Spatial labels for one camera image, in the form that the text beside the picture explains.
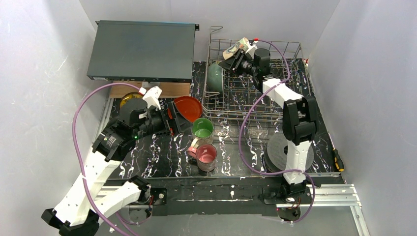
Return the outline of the cream seahorse mug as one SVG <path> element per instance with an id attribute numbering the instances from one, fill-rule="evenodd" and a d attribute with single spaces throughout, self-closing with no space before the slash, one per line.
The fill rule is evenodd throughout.
<path id="1" fill-rule="evenodd" d="M 245 53 L 248 50 L 250 44 L 249 44 L 249 40 L 244 37 L 240 40 L 238 40 L 237 42 L 235 42 L 232 46 L 230 46 L 228 49 L 226 49 L 223 53 L 223 59 L 229 59 L 231 58 L 238 50 L 242 49 Z"/>

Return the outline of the white floral bowl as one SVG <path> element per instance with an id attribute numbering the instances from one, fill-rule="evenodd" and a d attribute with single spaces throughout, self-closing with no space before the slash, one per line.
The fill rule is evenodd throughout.
<path id="1" fill-rule="evenodd" d="M 207 86 L 209 91 L 223 93 L 224 76 L 223 68 L 217 63 L 213 63 L 208 67 Z"/>

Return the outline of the red plate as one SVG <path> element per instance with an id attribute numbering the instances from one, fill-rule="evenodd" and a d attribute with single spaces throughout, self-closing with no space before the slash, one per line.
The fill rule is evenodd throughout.
<path id="1" fill-rule="evenodd" d="M 194 122 L 202 115 L 202 105 L 194 97 L 182 96 L 174 99 L 178 112 L 189 122 Z"/>

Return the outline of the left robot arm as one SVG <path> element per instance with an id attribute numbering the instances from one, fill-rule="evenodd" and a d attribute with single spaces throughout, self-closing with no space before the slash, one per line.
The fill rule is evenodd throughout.
<path id="1" fill-rule="evenodd" d="M 101 222 L 108 221 L 122 207 L 133 202 L 148 204 L 152 198 L 151 186 L 139 176 L 101 199 L 96 196 L 138 140 L 182 133 L 199 117 L 176 102 L 161 109 L 142 98 L 127 100 L 119 115 L 98 135 L 91 156 L 81 162 L 81 173 L 66 196 L 54 208 L 46 209 L 42 219 L 62 236 L 93 236 Z"/>

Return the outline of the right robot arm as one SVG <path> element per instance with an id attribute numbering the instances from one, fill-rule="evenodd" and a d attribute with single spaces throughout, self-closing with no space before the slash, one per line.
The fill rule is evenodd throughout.
<path id="1" fill-rule="evenodd" d="M 288 142 L 286 166 L 281 174 L 279 197 L 295 198 L 306 191 L 306 162 L 309 148 L 318 132 L 318 106 L 313 97 L 304 97 L 285 85 L 285 80 L 276 78 L 270 71 L 270 52 L 255 50 L 254 57 L 239 49 L 230 58 L 219 63 L 224 70 L 235 75 L 247 74 L 253 84 L 283 110 L 282 132 Z"/>

